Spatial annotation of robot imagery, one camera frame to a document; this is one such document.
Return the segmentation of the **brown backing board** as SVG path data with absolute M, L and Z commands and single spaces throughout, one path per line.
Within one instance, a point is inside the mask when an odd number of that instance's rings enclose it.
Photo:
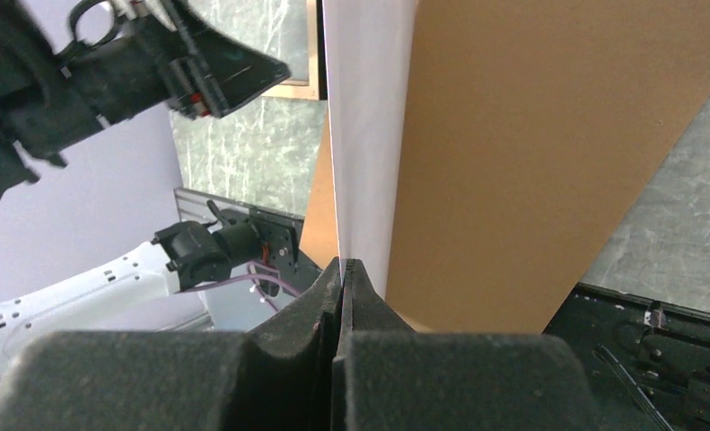
M 710 94 L 710 1 L 415 1 L 383 297 L 545 329 Z M 306 219 L 338 255 L 329 105 Z

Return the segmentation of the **wooden picture frame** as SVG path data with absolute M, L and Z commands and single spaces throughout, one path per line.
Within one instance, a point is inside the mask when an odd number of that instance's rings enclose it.
M 328 87 L 321 1 L 275 1 L 269 15 L 267 52 L 286 62 L 291 77 L 265 92 L 268 97 L 325 101 Z

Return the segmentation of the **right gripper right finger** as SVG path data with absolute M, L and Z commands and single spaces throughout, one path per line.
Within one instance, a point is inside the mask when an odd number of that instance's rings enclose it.
M 598 428 L 583 366 L 562 339 L 418 332 L 375 292 L 361 260 L 340 268 L 332 429 Z

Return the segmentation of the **printed photo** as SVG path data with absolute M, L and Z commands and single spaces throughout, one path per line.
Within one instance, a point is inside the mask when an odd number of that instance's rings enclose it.
M 415 1 L 323 4 L 338 255 L 386 295 Z

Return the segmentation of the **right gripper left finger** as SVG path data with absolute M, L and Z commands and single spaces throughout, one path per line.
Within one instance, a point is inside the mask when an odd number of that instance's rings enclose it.
M 327 430 L 339 268 L 248 332 L 38 339 L 0 381 L 0 430 Z

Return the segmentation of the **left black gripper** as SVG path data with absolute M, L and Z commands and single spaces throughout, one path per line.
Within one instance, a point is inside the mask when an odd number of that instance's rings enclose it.
M 152 12 L 111 12 L 93 36 L 82 12 L 69 14 L 63 74 L 100 121 L 117 124 L 159 103 L 220 119 L 291 77 L 288 64 L 223 35 L 188 2 L 163 8 L 169 24 Z

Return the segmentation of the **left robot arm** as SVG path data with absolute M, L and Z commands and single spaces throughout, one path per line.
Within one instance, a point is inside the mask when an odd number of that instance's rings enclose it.
M 192 120 L 220 119 L 291 74 L 185 1 L 163 3 L 168 23 L 142 1 L 132 8 L 133 17 L 114 8 L 98 41 L 73 37 L 55 51 L 21 2 L 0 1 L 0 200 L 38 180 L 23 154 L 61 167 L 69 146 L 157 104 Z M 127 305 L 231 284 L 245 264 L 288 289 L 300 260 L 297 228 L 257 209 L 209 209 L 211 222 L 178 222 L 117 259 L 1 302 L 0 377 L 42 334 L 89 329 Z

